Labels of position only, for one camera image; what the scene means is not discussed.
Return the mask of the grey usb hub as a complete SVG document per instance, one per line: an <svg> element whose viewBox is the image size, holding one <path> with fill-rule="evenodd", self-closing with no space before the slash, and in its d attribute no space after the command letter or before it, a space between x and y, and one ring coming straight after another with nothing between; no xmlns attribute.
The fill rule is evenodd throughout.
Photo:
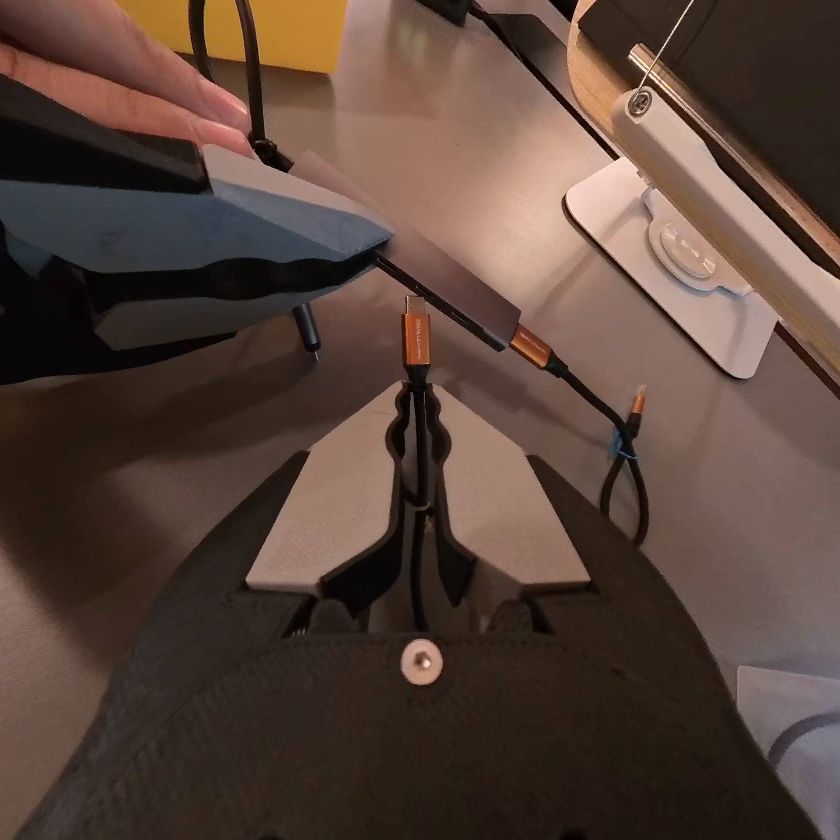
<svg viewBox="0 0 840 840"><path fill-rule="evenodd" d="M493 350L510 346L521 312L508 299L315 153L306 152L290 173L378 214L394 232L376 249L378 267Z"/></svg>

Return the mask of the white stand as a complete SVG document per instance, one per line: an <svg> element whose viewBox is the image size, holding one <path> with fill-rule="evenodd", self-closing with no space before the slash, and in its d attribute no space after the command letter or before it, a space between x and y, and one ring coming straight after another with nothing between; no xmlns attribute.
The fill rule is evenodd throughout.
<svg viewBox="0 0 840 840"><path fill-rule="evenodd" d="M646 87L612 113L621 157L572 187L572 220L722 371L751 378L778 323L838 382L838 274L727 174Z"/></svg>

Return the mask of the yellow box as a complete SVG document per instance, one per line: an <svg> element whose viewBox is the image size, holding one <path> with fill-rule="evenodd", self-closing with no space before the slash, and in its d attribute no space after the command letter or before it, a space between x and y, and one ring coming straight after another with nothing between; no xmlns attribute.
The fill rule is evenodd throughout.
<svg viewBox="0 0 840 840"><path fill-rule="evenodd" d="M338 65L346 1L251 1L263 66L329 75Z"/></svg>

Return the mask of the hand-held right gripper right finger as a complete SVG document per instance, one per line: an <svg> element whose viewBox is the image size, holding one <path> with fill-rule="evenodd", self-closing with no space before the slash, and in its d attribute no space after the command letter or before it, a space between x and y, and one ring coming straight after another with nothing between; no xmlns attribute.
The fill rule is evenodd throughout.
<svg viewBox="0 0 840 840"><path fill-rule="evenodd" d="M437 573L451 606L575 592L589 575L522 447L433 385L427 397Z"/></svg>

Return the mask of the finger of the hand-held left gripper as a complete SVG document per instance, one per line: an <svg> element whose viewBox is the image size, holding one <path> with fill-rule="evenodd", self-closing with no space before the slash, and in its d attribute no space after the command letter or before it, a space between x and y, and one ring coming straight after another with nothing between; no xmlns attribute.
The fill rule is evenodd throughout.
<svg viewBox="0 0 840 840"><path fill-rule="evenodd" d="M391 226L345 196L215 145L200 193L14 182L14 259L52 257L95 272L194 270L227 259L355 257Z"/></svg>
<svg viewBox="0 0 840 840"><path fill-rule="evenodd" d="M343 287L376 257L235 257L190 269L86 269L86 287L97 336L113 350L134 350L236 333Z"/></svg>

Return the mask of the white paper sheet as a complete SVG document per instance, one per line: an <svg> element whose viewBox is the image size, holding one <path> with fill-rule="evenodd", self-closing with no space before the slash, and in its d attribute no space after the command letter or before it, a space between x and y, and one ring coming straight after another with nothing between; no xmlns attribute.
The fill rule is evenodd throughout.
<svg viewBox="0 0 840 840"><path fill-rule="evenodd" d="M737 706L754 741L823 838L839 838L839 682L739 666Z"/></svg>

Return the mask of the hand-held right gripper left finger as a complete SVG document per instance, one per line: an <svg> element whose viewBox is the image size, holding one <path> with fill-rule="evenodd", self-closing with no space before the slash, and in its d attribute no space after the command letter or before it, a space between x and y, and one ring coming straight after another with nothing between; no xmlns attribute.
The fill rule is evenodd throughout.
<svg viewBox="0 0 840 840"><path fill-rule="evenodd" d="M301 454L245 577L250 591L334 600L358 617L392 588L403 562L411 406L397 382Z"/></svg>

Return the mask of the person's left hand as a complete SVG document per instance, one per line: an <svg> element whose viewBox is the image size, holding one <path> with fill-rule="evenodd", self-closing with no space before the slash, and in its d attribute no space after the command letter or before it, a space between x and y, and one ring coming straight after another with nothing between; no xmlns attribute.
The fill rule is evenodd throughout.
<svg viewBox="0 0 840 840"><path fill-rule="evenodd" d="M112 1L2 1L1 71L107 128L252 157L246 105Z"/></svg>

